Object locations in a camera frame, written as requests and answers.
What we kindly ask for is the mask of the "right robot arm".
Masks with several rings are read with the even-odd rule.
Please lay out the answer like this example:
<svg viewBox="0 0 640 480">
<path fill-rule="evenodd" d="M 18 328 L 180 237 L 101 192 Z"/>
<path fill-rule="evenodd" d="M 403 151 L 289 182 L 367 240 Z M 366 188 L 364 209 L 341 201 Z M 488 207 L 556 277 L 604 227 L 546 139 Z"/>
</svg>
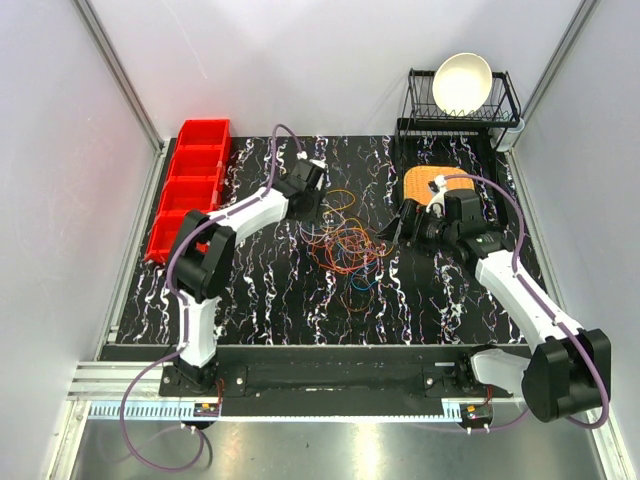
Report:
<svg viewBox="0 0 640 480">
<path fill-rule="evenodd" d="M 406 199 L 378 236 L 398 246 L 449 252 L 496 298 L 524 336 L 528 358 L 498 347 L 480 347 L 465 356 L 453 374 L 460 393 L 472 397 L 497 387 L 523 398 L 545 423 L 574 421 L 593 409 L 601 413 L 590 428 L 608 420 L 610 340 L 600 329 L 582 327 L 530 278 L 502 233 L 485 220 L 475 191 L 444 191 L 427 205 Z"/>
</svg>

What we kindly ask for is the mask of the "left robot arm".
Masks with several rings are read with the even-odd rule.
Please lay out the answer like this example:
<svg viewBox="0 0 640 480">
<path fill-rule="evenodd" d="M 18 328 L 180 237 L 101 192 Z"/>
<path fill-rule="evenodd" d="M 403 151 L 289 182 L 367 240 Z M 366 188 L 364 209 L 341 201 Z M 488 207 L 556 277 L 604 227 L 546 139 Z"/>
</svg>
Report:
<svg viewBox="0 0 640 480">
<path fill-rule="evenodd" d="M 229 283 L 241 242 L 285 220 L 312 221 L 325 194 L 326 163 L 300 159 L 292 171 L 225 209 L 183 218 L 166 267 L 168 288 L 180 305 L 180 334 L 173 365 L 196 396 L 215 386 L 215 312 Z"/>
</svg>

